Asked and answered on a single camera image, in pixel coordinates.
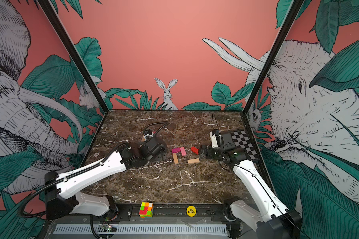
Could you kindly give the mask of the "red block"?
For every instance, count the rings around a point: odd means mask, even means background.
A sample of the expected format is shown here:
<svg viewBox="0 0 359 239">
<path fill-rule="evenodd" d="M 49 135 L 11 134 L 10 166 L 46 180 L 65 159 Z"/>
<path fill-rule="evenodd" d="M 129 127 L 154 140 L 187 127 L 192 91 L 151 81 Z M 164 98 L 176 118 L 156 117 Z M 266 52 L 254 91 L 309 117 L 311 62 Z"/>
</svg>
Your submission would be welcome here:
<svg viewBox="0 0 359 239">
<path fill-rule="evenodd" d="M 195 154 L 199 154 L 198 148 L 196 148 L 195 146 L 192 146 L 190 150 Z"/>
</svg>

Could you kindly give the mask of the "magenta block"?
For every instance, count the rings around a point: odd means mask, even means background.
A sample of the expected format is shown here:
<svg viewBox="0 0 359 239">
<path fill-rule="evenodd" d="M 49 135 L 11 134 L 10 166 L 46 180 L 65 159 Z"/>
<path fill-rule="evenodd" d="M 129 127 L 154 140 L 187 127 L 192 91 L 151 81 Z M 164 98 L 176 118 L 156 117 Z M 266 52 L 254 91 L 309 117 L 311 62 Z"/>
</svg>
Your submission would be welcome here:
<svg viewBox="0 0 359 239">
<path fill-rule="evenodd" d="M 178 153 L 178 152 L 181 152 L 181 149 L 180 148 L 172 148 L 171 152 L 172 153 Z"/>
</svg>

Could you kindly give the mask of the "pink block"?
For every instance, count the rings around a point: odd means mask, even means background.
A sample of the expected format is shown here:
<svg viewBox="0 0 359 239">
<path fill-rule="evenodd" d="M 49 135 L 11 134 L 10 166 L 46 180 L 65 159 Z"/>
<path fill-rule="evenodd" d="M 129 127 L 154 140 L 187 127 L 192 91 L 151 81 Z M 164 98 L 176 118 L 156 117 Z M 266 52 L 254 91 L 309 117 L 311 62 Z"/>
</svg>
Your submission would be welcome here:
<svg viewBox="0 0 359 239">
<path fill-rule="evenodd" d="M 181 151 L 181 155 L 182 155 L 182 156 L 186 156 L 186 155 L 187 155 L 186 150 L 185 150 L 184 147 L 181 147 L 181 148 L 180 148 L 180 151 Z"/>
</svg>

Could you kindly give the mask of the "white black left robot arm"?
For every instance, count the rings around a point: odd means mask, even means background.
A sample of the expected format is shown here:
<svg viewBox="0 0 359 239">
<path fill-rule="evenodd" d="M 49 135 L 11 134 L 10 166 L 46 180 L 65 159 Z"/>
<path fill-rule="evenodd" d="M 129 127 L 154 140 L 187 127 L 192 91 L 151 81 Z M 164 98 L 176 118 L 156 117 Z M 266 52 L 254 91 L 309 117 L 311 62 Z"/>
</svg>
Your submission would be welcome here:
<svg viewBox="0 0 359 239">
<path fill-rule="evenodd" d="M 45 175 L 45 186 L 27 196 L 18 208 L 18 216 L 24 219 L 46 216 L 56 220 L 69 214 L 88 214 L 111 222 L 118 218 L 119 208 L 112 196 L 93 196 L 82 193 L 82 189 L 111 175 L 138 169 L 150 163 L 165 161 L 167 144 L 159 138 L 159 132 L 169 125 L 160 121 L 160 128 L 152 131 L 147 125 L 143 129 L 145 141 L 123 141 L 104 158 L 70 172 L 58 174 L 55 171 Z M 26 205 L 37 195 L 44 193 L 46 210 L 27 214 Z"/>
</svg>

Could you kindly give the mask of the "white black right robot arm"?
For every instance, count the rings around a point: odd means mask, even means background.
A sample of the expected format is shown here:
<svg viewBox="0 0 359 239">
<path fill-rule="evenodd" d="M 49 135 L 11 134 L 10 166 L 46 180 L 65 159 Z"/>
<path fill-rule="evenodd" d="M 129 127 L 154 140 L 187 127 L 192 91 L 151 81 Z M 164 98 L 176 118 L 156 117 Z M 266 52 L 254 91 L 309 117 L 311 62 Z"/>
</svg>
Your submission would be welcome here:
<svg viewBox="0 0 359 239">
<path fill-rule="evenodd" d="M 241 146 L 242 132 L 214 129 L 209 136 L 211 145 L 202 145 L 198 149 L 200 158 L 228 165 L 228 171 L 242 181 L 257 206 L 252 208 L 239 198 L 227 200 L 226 218 L 239 219 L 256 232 L 259 239 L 300 238 L 301 215 L 290 211 L 261 177 L 250 155 Z"/>
</svg>

